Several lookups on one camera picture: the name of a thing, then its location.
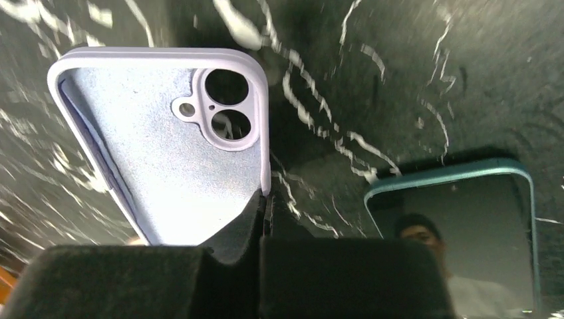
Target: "orange object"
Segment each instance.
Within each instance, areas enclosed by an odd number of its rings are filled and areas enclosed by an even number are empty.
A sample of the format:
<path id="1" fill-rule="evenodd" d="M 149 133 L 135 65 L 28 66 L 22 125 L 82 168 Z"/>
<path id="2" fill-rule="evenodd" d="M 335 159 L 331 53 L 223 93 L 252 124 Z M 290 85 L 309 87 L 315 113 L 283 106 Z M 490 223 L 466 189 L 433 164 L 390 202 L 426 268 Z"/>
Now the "orange object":
<path id="1" fill-rule="evenodd" d="M 4 268 L 0 267 L 0 281 L 0 303 L 5 304 L 17 280 Z"/>

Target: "smartphone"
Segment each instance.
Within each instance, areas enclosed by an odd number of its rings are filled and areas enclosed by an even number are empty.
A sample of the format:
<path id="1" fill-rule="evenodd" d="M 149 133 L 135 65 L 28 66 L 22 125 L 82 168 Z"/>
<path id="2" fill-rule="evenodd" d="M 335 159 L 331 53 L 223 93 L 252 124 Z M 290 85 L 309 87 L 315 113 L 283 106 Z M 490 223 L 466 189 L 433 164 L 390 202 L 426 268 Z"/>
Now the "smartphone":
<path id="1" fill-rule="evenodd" d="M 385 239 L 414 239 L 437 258 L 464 318 L 541 312 L 533 181 L 494 158 L 377 181 L 364 197 Z"/>

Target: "lavender phone case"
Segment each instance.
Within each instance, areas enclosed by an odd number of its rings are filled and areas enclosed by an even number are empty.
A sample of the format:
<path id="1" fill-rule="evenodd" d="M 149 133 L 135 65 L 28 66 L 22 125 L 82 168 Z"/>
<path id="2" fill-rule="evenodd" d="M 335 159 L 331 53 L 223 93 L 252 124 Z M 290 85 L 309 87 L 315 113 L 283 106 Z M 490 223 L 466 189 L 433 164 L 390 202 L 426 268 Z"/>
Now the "lavender phone case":
<path id="1" fill-rule="evenodd" d="M 214 69 L 238 72 L 249 94 L 214 101 Z M 270 190 L 267 80 L 250 56 L 227 49 L 83 48 L 54 63 L 48 85 L 119 208 L 149 245 L 198 245 Z M 195 108 L 192 116 L 181 105 Z M 242 112 L 250 133 L 218 136 L 212 117 Z"/>

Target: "black marble surface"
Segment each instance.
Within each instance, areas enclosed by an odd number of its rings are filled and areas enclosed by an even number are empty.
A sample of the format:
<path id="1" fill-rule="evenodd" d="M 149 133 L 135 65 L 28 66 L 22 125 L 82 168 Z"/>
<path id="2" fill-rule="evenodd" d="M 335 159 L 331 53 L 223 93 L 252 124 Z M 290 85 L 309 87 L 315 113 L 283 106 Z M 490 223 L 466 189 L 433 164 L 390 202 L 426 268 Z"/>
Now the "black marble surface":
<path id="1" fill-rule="evenodd" d="M 564 308 L 563 2 L 232 0 L 255 29 L 215 4 L 0 0 L 2 265 L 134 234 L 49 97 L 57 56 L 225 47 L 269 77 L 273 186 L 312 234 L 375 237 L 362 198 L 376 178 L 510 155 L 535 182 L 545 304 Z"/>

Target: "phone case rim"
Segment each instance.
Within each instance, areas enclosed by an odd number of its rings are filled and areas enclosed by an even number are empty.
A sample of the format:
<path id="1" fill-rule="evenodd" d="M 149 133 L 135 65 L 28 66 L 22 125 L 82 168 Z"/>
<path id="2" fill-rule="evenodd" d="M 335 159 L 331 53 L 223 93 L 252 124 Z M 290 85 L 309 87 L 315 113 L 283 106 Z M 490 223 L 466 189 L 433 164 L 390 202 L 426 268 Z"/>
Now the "phone case rim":
<path id="1" fill-rule="evenodd" d="M 450 174 L 445 174 L 445 170 L 450 170 Z M 370 190 L 364 196 L 364 208 L 368 211 L 370 219 L 374 224 L 374 217 L 368 209 L 368 200 L 380 193 L 387 191 L 397 191 L 399 189 L 422 187 L 428 185 L 436 185 L 440 183 L 449 183 L 452 181 L 459 181 L 461 179 L 469 179 L 473 177 L 481 177 L 488 175 L 505 175 L 515 174 L 524 177 L 529 183 L 530 187 L 530 201 L 531 201 L 531 255 L 533 259 L 533 295 L 534 295 L 534 308 L 535 311 L 542 311 L 541 301 L 541 283 L 540 283 L 540 266 L 539 266 L 539 249 L 537 238 L 536 226 L 536 211 L 535 211 L 535 189 L 533 178 L 527 172 L 525 166 L 514 159 L 509 158 L 492 158 L 483 159 L 480 161 L 473 161 L 470 163 L 457 164 L 448 167 L 440 167 L 436 169 L 429 169 L 426 171 L 419 171 L 416 173 L 408 174 L 400 177 L 392 177 L 376 181 L 370 186 Z"/>
<path id="2" fill-rule="evenodd" d="M 223 57 L 235 57 L 233 60 L 225 60 Z M 206 48 L 142 48 L 142 47 L 95 47 L 95 48 L 77 48 L 64 54 L 58 61 L 53 63 L 47 73 L 47 86 L 49 92 L 55 101 L 55 105 L 65 118 L 67 125 L 73 132 L 73 135 L 78 140 L 81 148 L 83 149 L 88 161 L 93 166 L 94 171 L 102 177 L 106 189 L 109 191 L 114 202 L 118 208 L 125 213 L 125 217 L 131 224 L 138 236 L 148 245 L 148 240 L 143 234 L 143 231 L 137 226 L 133 218 L 133 212 L 127 203 L 122 203 L 116 190 L 111 186 L 108 177 L 104 175 L 102 164 L 98 163 L 96 156 L 86 139 L 79 130 L 76 122 L 71 116 L 67 105 L 63 101 L 63 97 L 59 92 L 60 78 L 65 71 L 82 68 L 82 67 L 108 67 L 108 66 L 135 66 L 146 65 L 142 61 L 150 61 L 155 63 L 155 60 L 166 62 L 166 65 L 174 63 L 174 67 L 184 68 L 218 68 L 217 63 L 223 62 L 222 66 L 228 70 L 234 70 L 229 67 L 237 65 L 239 70 L 246 70 L 244 75 L 248 81 L 256 88 L 262 88 L 257 91 L 258 105 L 265 106 L 257 109 L 259 125 L 258 140 L 261 145 L 261 190 L 263 196 L 268 196 L 271 188 L 271 172 L 269 161 L 269 125 L 268 125 L 268 85 L 266 75 L 258 62 L 245 53 L 231 50 L 231 49 L 206 49 Z"/>

